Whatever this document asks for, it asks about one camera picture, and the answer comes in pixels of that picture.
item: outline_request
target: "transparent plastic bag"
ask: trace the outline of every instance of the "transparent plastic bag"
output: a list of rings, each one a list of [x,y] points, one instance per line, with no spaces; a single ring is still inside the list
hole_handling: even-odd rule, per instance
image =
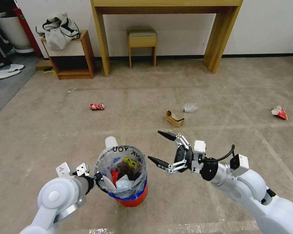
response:
[[[197,107],[195,106],[196,102],[192,103],[186,103],[185,106],[183,107],[183,112],[194,112]]]
[[[117,188],[113,191],[103,181],[99,182],[99,187],[105,189],[111,197],[120,200],[134,200],[143,193],[146,186],[146,163],[145,155],[136,147],[129,145],[115,146],[102,151],[95,165],[94,173],[99,171],[111,181],[113,181],[111,171],[122,172],[126,175],[138,175],[140,173],[131,188]]]

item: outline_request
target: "red object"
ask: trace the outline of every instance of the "red object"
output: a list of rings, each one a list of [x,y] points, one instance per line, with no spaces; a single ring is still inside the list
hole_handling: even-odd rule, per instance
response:
[[[275,108],[273,108],[273,109],[271,110],[271,113],[272,113],[273,115],[280,116],[281,118],[287,120],[286,112],[284,111],[284,109],[282,109],[281,106],[276,106]]]
[[[22,25],[22,27],[23,27],[23,29],[29,39],[30,45],[34,49],[36,56],[40,58],[42,56],[41,50],[40,50],[40,48],[39,48],[39,46],[33,36],[32,31],[30,30],[30,28],[28,26],[28,23],[25,20],[25,17],[23,15],[22,11],[19,8],[13,8],[12,10],[17,15],[17,18],[19,19],[19,21],[20,21],[20,23],[21,23],[21,25]]]
[[[125,207],[136,207],[140,205],[141,202],[144,201],[147,195],[147,191],[148,191],[148,187],[146,183],[146,187],[144,188],[143,193],[136,200],[123,201],[123,200],[116,199],[116,201],[118,201],[120,204],[122,204]]]
[[[116,181],[117,181],[119,172],[111,172],[111,174],[113,178],[113,184],[116,186]]]
[[[284,109],[282,109],[277,115],[283,119],[287,119],[287,116],[286,116],[286,113],[284,112]]]
[[[100,103],[99,105],[93,103],[93,104],[90,104],[90,109],[91,110],[104,110],[105,106],[103,103]]]

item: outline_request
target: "soda can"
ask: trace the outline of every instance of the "soda can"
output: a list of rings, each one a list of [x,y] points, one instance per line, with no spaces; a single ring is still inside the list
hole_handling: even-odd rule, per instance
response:
[[[100,103],[99,105],[93,103],[93,104],[90,104],[90,109],[91,110],[104,110],[105,106],[103,103]]]

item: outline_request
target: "white slipper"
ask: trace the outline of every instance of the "white slipper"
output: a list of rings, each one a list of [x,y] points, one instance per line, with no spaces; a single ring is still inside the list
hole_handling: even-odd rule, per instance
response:
[[[13,72],[15,70],[21,70],[24,68],[24,65],[22,64],[11,64],[11,67],[9,69],[1,70],[0,72]]]
[[[16,70],[16,71],[13,71],[13,72],[7,72],[7,71],[0,72],[0,79],[8,78],[10,76],[14,76],[14,75],[16,75],[16,74],[18,74],[20,72],[21,72],[20,70]]]

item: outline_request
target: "white flower pot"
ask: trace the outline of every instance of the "white flower pot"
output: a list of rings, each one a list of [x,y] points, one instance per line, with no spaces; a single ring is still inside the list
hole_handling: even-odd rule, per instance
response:
[[[34,51],[19,19],[16,16],[5,18],[5,15],[5,12],[0,13],[0,29],[14,46],[15,51],[18,53]]]

